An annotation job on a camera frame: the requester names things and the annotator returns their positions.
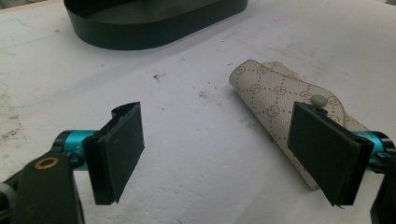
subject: patterned leather piece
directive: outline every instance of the patterned leather piece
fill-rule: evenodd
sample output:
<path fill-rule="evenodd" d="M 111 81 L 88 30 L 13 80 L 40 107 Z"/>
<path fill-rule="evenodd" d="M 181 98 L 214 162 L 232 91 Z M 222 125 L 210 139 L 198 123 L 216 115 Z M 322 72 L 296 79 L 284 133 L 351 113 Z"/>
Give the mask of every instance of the patterned leather piece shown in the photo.
<path fill-rule="evenodd" d="M 317 189 L 317 183 L 294 157 L 287 144 L 294 102 L 311 104 L 313 95 L 322 95 L 328 99 L 323 109 L 329 112 L 329 118 L 350 131 L 367 130 L 346 114 L 334 94 L 303 82 L 282 63 L 246 61 L 233 71 L 230 83 L 311 189 Z"/>

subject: beige canvas material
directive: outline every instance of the beige canvas material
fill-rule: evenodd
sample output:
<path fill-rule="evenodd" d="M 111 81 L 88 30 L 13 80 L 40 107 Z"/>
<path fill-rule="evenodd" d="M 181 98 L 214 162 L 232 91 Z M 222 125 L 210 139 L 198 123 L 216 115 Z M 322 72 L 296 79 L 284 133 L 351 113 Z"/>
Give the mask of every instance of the beige canvas material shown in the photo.
<path fill-rule="evenodd" d="M 340 100 L 321 87 L 306 83 L 282 63 L 258 63 L 252 60 L 239 65 L 230 76 L 230 84 L 274 138 L 311 189 L 318 185 L 288 149 L 287 141 L 294 102 L 311 104 L 319 94 L 327 98 L 323 109 L 328 117 L 350 131 L 367 130 L 350 117 Z"/>

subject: rolled fabric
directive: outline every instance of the rolled fabric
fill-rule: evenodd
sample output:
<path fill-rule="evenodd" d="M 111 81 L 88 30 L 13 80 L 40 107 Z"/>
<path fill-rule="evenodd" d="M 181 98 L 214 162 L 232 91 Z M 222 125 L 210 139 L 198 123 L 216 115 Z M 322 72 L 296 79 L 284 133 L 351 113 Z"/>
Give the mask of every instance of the rolled fabric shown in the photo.
<path fill-rule="evenodd" d="M 288 148 L 288 135 L 294 102 L 311 104 L 315 97 L 325 99 L 328 117 L 350 131 L 367 128 L 348 115 L 340 100 L 330 91 L 306 83 L 282 63 L 246 61 L 233 70 L 230 84 L 274 138 L 311 189 L 318 184 Z"/>

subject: brown monogram pattern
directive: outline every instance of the brown monogram pattern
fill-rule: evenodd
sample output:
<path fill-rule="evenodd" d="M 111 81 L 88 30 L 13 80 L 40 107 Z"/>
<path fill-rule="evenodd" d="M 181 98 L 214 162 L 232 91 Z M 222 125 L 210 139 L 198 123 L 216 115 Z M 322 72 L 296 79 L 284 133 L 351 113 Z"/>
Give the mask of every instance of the brown monogram pattern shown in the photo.
<path fill-rule="evenodd" d="M 282 63 L 246 61 L 233 71 L 230 83 L 311 189 L 317 189 L 317 183 L 293 156 L 287 145 L 293 103 L 311 104 L 311 97 L 320 94 L 328 99 L 323 108 L 329 112 L 329 118 L 349 130 L 367 130 L 346 114 L 343 105 L 334 94 L 303 82 Z"/>

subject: stain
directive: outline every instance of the stain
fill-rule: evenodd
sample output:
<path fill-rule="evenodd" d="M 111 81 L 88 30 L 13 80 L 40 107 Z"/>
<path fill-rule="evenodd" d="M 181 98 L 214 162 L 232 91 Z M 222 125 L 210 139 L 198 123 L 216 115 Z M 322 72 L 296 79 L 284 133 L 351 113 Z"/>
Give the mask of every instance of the stain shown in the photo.
<path fill-rule="evenodd" d="M 154 78 L 155 80 L 157 80 L 157 82 L 160 82 L 160 81 L 161 81 L 161 78 L 162 78 L 162 77 L 165 77 L 165 76 L 166 76 L 166 74 L 157 74 L 157 75 L 153 76 L 152 78 Z"/>
<path fill-rule="evenodd" d="M 2 137 L 1 137 L 2 140 L 9 139 L 10 137 L 14 136 L 15 134 L 17 134 L 18 130 L 19 130 L 19 128 L 14 129 L 12 131 L 9 131 L 8 133 L 3 134 Z"/>
<path fill-rule="evenodd" d="M 25 23 L 25 22 L 23 22 L 21 20 L 13 20 L 13 21 L 18 21 L 22 26 L 36 29 L 36 27 L 34 27 L 32 25 L 29 25 L 29 24 L 27 24 L 27 23 Z"/>
<path fill-rule="evenodd" d="M 9 119 L 18 119 L 18 117 L 19 117 L 19 115 L 14 115 L 14 116 L 9 117 Z"/>
<path fill-rule="evenodd" d="M 207 99 L 207 97 L 209 97 L 209 92 L 207 92 L 207 91 L 200 91 L 198 95 L 199 95 L 199 97 L 201 97 L 201 98 Z"/>

